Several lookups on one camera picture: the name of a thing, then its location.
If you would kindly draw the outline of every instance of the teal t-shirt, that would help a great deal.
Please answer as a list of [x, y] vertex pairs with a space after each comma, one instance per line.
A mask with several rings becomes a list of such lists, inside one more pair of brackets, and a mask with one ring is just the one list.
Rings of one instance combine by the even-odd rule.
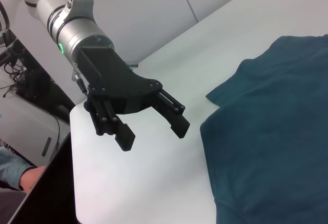
[[328, 36], [281, 37], [207, 98], [217, 223], [327, 224]]

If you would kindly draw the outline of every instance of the white tabletop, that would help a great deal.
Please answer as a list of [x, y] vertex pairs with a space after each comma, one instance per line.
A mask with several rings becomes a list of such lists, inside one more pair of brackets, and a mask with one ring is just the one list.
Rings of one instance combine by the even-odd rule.
[[217, 107], [205, 95], [240, 62], [282, 35], [328, 32], [328, 0], [233, 0], [148, 57], [136, 72], [159, 80], [186, 106], [178, 139], [155, 110], [120, 116], [136, 135], [131, 152], [99, 137], [83, 104], [71, 113], [76, 215], [83, 224], [215, 223], [199, 127]]

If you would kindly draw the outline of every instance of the person's arm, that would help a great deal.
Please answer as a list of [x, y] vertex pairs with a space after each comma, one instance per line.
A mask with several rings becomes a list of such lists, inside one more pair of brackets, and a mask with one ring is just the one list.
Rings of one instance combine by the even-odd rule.
[[20, 189], [21, 176], [33, 168], [33, 166], [19, 156], [9, 152], [5, 147], [0, 147], [0, 180]]

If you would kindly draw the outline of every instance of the person's hand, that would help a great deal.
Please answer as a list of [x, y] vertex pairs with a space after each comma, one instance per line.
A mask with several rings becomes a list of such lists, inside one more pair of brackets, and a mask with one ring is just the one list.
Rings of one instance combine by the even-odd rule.
[[26, 193], [29, 193], [35, 185], [46, 166], [25, 171], [19, 179], [19, 185]]

